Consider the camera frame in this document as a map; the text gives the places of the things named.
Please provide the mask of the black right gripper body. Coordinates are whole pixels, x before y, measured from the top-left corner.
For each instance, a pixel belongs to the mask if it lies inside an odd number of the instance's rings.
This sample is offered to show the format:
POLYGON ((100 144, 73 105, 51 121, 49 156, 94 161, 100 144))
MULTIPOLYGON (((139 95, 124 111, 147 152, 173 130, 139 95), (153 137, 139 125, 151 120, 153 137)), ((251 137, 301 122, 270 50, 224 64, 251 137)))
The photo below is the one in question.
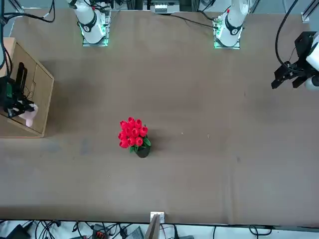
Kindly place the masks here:
POLYGON ((8 113, 8 109, 13 108, 15 91, 16 85, 13 79, 8 76, 0 78, 0 106, 6 113, 8 113))

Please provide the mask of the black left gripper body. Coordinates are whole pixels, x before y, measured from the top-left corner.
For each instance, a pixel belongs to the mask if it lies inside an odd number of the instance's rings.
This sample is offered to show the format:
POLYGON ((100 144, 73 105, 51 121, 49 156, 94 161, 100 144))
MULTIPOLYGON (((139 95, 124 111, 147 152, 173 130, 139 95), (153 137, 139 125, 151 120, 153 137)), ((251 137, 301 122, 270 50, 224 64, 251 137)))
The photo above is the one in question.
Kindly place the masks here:
POLYGON ((291 72, 293 76, 303 76, 309 75, 315 71, 307 61, 306 57, 308 56, 313 40, 316 36, 315 31, 304 31, 299 37, 295 40, 295 47, 297 51, 298 60, 295 63, 291 64, 291 68, 297 72, 291 72))

